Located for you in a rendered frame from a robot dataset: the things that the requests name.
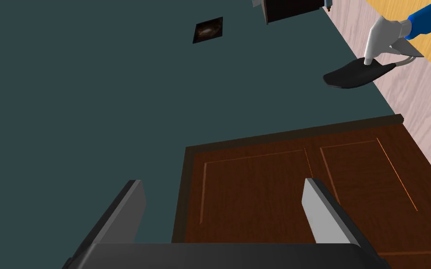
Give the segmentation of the brown wooden door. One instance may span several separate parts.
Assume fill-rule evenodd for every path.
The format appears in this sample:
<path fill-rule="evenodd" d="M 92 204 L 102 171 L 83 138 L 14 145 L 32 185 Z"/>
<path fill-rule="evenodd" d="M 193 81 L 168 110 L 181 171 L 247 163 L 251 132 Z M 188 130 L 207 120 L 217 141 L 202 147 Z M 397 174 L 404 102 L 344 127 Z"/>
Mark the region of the brown wooden door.
<path fill-rule="evenodd" d="M 431 269 L 431 165 L 400 114 L 187 147 L 173 243 L 313 243 L 318 178 L 393 269 Z"/>

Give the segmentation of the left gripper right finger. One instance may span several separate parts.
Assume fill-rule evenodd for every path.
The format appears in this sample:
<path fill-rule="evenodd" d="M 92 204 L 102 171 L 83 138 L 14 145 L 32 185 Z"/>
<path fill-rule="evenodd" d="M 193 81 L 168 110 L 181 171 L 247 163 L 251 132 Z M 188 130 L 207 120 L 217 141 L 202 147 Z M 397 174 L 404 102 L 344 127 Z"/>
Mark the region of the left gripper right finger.
<path fill-rule="evenodd" d="M 362 246 L 360 230 L 319 179 L 305 179 L 302 207 L 316 243 Z"/>

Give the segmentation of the dark framed wall picture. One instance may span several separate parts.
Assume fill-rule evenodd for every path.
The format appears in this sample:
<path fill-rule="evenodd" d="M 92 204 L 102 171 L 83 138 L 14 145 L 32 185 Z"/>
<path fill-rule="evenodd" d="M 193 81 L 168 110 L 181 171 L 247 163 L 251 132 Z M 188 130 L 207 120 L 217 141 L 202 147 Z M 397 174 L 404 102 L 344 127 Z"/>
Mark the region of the dark framed wall picture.
<path fill-rule="evenodd" d="M 223 17 L 197 23 L 193 44 L 221 37 L 223 35 Z"/>

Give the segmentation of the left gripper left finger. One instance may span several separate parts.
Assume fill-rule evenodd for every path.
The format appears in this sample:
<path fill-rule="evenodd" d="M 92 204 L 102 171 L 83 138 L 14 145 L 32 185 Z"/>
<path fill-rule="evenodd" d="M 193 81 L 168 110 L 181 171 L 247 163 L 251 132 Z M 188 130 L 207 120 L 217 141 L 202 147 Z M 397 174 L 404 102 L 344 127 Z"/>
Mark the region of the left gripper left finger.
<path fill-rule="evenodd" d="M 96 243 L 132 243 L 145 210 L 141 180 L 129 180 L 83 240 Z"/>

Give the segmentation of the black cabinet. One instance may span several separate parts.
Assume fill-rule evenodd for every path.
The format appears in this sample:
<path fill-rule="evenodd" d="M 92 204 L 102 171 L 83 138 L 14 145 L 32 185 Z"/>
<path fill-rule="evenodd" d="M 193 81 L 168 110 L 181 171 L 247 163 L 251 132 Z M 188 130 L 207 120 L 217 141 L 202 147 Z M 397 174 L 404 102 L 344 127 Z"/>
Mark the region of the black cabinet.
<path fill-rule="evenodd" d="M 265 23 L 316 11 L 322 7 L 330 12 L 333 0 L 260 0 Z"/>

